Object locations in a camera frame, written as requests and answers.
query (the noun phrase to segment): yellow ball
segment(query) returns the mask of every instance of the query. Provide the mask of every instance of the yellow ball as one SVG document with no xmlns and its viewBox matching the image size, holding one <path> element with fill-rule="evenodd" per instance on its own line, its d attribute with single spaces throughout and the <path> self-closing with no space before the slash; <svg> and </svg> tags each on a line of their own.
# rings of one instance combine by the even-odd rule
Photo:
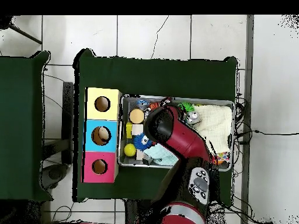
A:
<svg viewBox="0 0 299 224">
<path fill-rule="evenodd" d="M 134 156 L 136 154 L 136 148 L 133 144 L 128 143 L 125 147 L 124 147 L 124 153 L 126 154 L 126 156 Z"/>
</svg>

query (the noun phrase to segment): yellow cube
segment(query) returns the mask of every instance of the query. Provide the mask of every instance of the yellow cube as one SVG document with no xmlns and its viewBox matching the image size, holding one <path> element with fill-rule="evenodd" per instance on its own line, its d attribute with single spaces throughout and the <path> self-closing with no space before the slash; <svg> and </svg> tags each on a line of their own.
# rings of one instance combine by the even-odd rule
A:
<svg viewBox="0 0 299 224">
<path fill-rule="evenodd" d="M 89 87 L 87 90 L 87 119 L 117 121 L 120 98 L 121 93 L 117 89 Z"/>
<path fill-rule="evenodd" d="M 127 133 L 127 138 L 132 138 L 132 123 L 131 122 L 128 122 L 126 124 L 126 133 Z"/>
</svg>

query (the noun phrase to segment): pink cube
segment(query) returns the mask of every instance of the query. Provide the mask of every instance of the pink cube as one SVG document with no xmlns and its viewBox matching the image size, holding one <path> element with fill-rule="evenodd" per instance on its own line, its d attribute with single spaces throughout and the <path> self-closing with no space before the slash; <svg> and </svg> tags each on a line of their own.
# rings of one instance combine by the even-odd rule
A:
<svg viewBox="0 0 299 224">
<path fill-rule="evenodd" d="M 81 180 L 84 183 L 114 183 L 118 173 L 116 153 L 85 152 L 83 169 Z"/>
</svg>

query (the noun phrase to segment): yellow block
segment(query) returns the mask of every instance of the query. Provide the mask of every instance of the yellow block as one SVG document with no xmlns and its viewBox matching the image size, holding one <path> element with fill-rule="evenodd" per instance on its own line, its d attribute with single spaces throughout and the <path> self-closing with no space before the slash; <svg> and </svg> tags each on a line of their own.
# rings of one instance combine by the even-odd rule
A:
<svg viewBox="0 0 299 224">
<path fill-rule="evenodd" d="M 96 100 L 101 96 L 107 98 L 109 101 L 110 107 L 107 111 L 99 111 L 96 109 Z M 87 119 L 118 120 L 120 97 L 121 93 L 117 89 L 89 87 L 87 92 Z"/>
<path fill-rule="evenodd" d="M 132 123 L 131 122 L 128 122 L 126 124 L 126 133 L 127 133 L 127 138 L 132 138 Z"/>
</svg>

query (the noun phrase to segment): toy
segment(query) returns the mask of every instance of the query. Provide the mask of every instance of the toy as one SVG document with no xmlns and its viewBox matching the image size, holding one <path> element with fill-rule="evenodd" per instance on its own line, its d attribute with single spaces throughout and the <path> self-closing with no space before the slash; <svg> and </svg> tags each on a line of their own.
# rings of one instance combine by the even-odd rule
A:
<svg viewBox="0 0 299 224">
<path fill-rule="evenodd" d="M 230 162 L 230 154 L 228 152 L 218 153 L 217 158 L 212 157 L 212 163 L 220 165 L 223 162 Z"/>
<path fill-rule="evenodd" d="M 190 111 L 194 111 L 194 107 L 192 106 L 191 103 L 189 102 L 181 102 L 178 104 L 178 106 L 183 110 L 186 111 L 187 113 Z"/>
<path fill-rule="evenodd" d="M 141 124 L 144 120 L 144 113 L 142 110 L 135 108 L 128 115 L 133 124 Z"/>
<path fill-rule="evenodd" d="M 170 103 L 170 102 L 172 102 L 172 98 L 171 98 L 171 97 L 166 97 L 166 98 L 164 98 L 163 100 L 161 100 L 159 106 L 162 107 L 162 106 L 164 106 L 164 105 L 166 105 L 166 104 L 168 104 L 168 103 Z"/>
<path fill-rule="evenodd" d="M 132 135 L 137 136 L 141 133 L 143 133 L 143 124 L 133 124 Z"/>
<path fill-rule="evenodd" d="M 151 104 L 149 104 L 149 107 L 151 110 L 155 110 L 156 108 L 159 107 L 159 102 L 151 103 Z"/>
<path fill-rule="evenodd" d="M 134 156 L 136 154 L 136 148 L 133 144 L 128 143 L 125 147 L 124 147 L 124 154 L 126 156 Z"/>
<path fill-rule="evenodd" d="M 120 98 L 117 89 L 85 89 L 83 183 L 114 183 L 118 174 L 116 150 Z"/>
<path fill-rule="evenodd" d="M 148 107 L 148 102 L 145 100 L 137 100 L 137 106 L 144 111 Z"/>
<path fill-rule="evenodd" d="M 152 141 L 144 135 L 144 133 L 137 135 L 133 138 L 133 144 L 136 149 L 144 151 L 152 145 Z"/>
<path fill-rule="evenodd" d="M 193 124 L 197 124 L 200 121 L 201 121 L 201 119 L 200 119 L 200 116 L 197 112 L 190 111 L 190 112 L 187 113 L 187 116 L 186 116 L 186 123 L 187 124 L 193 125 Z"/>
<path fill-rule="evenodd" d="M 147 116 L 150 114 L 150 112 L 151 112 L 150 108 L 147 108 L 147 109 L 144 110 L 144 120 L 147 119 Z"/>
<path fill-rule="evenodd" d="M 126 133 L 127 133 L 127 138 L 132 138 L 132 123 L 131 122 L 128 122 L 126 124 Z"/>
</svg>

